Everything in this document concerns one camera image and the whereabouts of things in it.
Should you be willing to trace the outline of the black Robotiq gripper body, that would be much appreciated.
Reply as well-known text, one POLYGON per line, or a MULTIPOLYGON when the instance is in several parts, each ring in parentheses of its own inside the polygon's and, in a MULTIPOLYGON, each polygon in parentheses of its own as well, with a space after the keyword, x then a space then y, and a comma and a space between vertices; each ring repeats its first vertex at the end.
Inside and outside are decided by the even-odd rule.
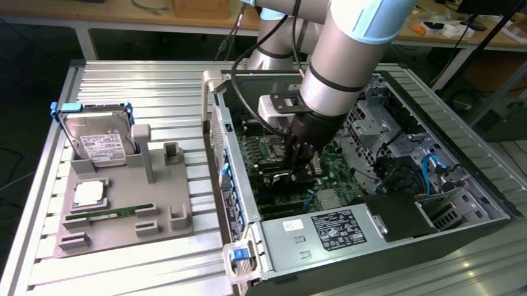
POLYGON ((347 115, 328 117, 316 112, 296 113, 286 137, 286 151, 292 151, 296 144, 308 145, 322 151, 343 127, 347 115))

